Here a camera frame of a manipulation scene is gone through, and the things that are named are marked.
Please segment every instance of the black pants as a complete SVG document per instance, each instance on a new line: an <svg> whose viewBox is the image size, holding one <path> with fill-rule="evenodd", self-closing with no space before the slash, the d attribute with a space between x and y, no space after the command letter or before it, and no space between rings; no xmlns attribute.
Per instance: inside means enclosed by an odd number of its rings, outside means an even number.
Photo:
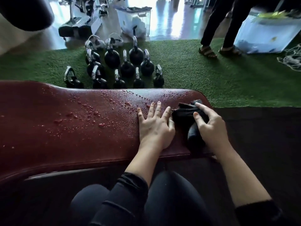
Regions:
<svg viewBox="0 0 301 226"><path fill-rule="evenodd" d="M258 0L216 0L201 40L202 45L210 45L217 27L226 17L227 12L231 10L234 1L232 19L223 47L229 48L233 46L239 28Z"/></svg>
<svg viewBox="0 0 301 226"><path fill-rule="evenodd" d="M98 184L78 192L70 206L72 225L88 225L109 192ZM196 189L179 174L167 171L160 173L149 189L144 221L141 225L212 225Z"/></svg>

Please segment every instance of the forearm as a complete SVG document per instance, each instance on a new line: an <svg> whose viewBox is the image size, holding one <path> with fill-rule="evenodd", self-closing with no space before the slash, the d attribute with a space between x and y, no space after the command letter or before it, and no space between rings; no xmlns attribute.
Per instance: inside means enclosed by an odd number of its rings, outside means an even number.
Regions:
<svg viewBox="0 0 301 226"><path fill-rule="evenodd" d="M142 177L149 187L160 152L161 150L156 148L153 144L141 143L136 156L126 168L125 172Z"/></svg>
<svg viewBox="0 0 301 226"><path fill-rule="evenodd" d="M226 175L235 207L271 200L271 196L254 173L229 144L216 154Z"/></svg>

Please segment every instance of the plastic storage bin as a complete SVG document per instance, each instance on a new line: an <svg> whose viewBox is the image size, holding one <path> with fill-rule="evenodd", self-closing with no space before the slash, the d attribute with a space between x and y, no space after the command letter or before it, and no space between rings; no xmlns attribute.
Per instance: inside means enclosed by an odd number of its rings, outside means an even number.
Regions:
<svg viewBox="0 0 301 226"><path fill-rule="evenodd" d="M151 7L119 7L116 6L118 20L123 33L133 36L133 27L137 26L136 37L150 34Z"/></svg>
<svg viewBox="0 0 301 226"><path fill-rule="evenodd" d="M301 19L267 19L249 15L234 45L245 53L282 52L301 30Z"/></svg>

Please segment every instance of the black flooring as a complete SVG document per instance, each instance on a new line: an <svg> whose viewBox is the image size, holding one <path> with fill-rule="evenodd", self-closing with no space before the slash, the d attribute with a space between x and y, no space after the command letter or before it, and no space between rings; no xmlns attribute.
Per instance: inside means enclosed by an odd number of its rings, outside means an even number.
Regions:
<svg viewBox="0 0 301 226"><path fill-rule="evenodd" d="M284 213L301 224L301 108L220 108L229 138ZM89 184L109 189L126 166L26 180L0 187L0 225L66 225L67 208ZM238 225L220 164L209 159L159 162L190 181L221 225Z"/></svg>

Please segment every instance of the sandal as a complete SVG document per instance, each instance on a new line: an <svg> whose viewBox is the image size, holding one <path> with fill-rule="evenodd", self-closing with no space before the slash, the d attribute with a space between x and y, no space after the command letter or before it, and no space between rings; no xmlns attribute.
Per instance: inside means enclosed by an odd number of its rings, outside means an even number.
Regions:
<svg viewBox="0 0 301 226"><path fill-rule="evenodd" d="M199 53L202 54L203 56L209 58L209 59L216 59L217 58L217 55L213 52L211 47L207 47L204 50L201 50L201 48L199 48Z"/></svg>
<svg viewBox="0 0 301 226"><path fill-rule="evenodd" d="M242 52L239 49L237 49L235 46L233 46L230 50L227 50L227 51L220 49L219 53L222 56L226 56L226 57L241 56L242 55Z"/></svg>

